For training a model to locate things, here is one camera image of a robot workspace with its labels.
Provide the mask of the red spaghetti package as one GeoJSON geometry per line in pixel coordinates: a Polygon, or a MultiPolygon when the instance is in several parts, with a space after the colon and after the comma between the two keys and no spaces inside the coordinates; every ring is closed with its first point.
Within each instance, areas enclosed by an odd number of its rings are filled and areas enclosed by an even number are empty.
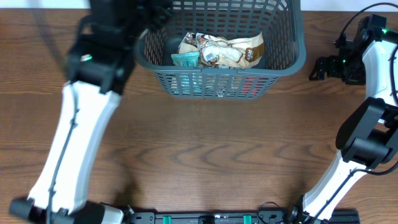
{"type": "Polygon", "coordinates": [[[241,94],[256,96],[267,85],[267,78],[247,77],[243,83],[241,94]]]}

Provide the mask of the white brown snack bag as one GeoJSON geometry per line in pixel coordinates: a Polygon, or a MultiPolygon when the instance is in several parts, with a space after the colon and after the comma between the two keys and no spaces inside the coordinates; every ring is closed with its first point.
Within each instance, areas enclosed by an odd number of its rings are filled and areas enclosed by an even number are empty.
{"type": "Polygon", "coordinates": [[[199,53],[196,33],[187,32],[177,49],[178,54],[199,53]]]}

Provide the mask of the teal wet wipes pack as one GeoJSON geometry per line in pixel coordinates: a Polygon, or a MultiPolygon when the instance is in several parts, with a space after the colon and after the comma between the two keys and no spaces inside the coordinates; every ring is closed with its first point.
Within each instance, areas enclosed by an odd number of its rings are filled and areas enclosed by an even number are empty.
{"type": "MultiPolygon", "coordinates": [[[[171,58],[175,66],[178,67],[197,67],[199,52],[189,52],[184,54],[172,54],[171,58]]],[[[198,75],[180,75],[182,94],[187,95],[192,92],[193,95],[201,93],[201,76],[198,75]]]]}

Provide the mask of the beige snack bag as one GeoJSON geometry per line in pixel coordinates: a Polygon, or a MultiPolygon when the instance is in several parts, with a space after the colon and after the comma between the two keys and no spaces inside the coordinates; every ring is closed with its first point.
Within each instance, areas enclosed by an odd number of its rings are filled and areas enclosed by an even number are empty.
{"type": "Polygon", "coordinates": [[[201,61],[207,66],[221,64],[226,58],[224,47],[226,42],[222,37],[196,33],[197,46],[200,51],[201,61]]]}

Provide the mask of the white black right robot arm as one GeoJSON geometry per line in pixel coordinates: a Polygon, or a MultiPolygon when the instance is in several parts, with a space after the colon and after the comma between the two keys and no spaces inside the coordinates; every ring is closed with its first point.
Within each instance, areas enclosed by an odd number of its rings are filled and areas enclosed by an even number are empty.
{"type": "Polygon", "coordinates": [[[385,17],[372,14],[358,24],[355,38],[341,33],[338,55],[317,59],[310,80],[340,78],[347,85],[364,85],[366,99],[341,125],[336,156],[313,189],[301,196],[286,223],[359,223],[355,210],[336,206],[364,175],[376,171],[397,154],[397,32],[386,28],[385,17]]]}

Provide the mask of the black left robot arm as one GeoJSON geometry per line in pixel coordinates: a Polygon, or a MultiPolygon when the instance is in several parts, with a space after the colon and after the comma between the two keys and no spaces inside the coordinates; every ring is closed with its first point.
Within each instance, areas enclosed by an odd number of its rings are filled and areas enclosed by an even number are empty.
{"type": "Polygon", "coordinates": [[[170,1],[91,1],[64,63],[62,109],[46,163],[9,213],[31,223],[129,223],[132,209],[88,200],[104,131],[134,69],[134,44],[171,18],[170,1]]]}

